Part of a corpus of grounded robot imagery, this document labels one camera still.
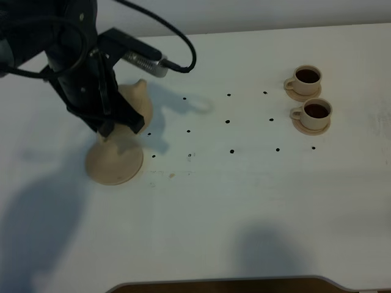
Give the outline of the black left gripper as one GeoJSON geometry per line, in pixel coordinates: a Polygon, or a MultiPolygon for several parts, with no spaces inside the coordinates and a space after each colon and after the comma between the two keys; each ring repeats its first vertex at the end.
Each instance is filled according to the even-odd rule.
{"type": "Polygon", "coordinates": [[[162,59],[161,51],[116,28],[87,35],[87,55],[81,66],[50,80],[50,84],[68,111],[100,136],[109,137],[115,121],[138,134],[144,127],[144,117],[118,91],[113,67],[128,51],[155,61],[162,59]]]}

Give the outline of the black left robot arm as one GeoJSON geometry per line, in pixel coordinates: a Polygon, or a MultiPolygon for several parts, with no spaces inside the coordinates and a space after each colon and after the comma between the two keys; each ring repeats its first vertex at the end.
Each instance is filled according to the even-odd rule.
{"type": "Polygon", "coordinates": [[[98,33],[96,1],[2,1],[1,75],[49,82],[69,112],[104,137],[116,124],[140,132],[146,116],[120,93],[122,58],[154,72],[155,48],[112,28],[98,33]]]}

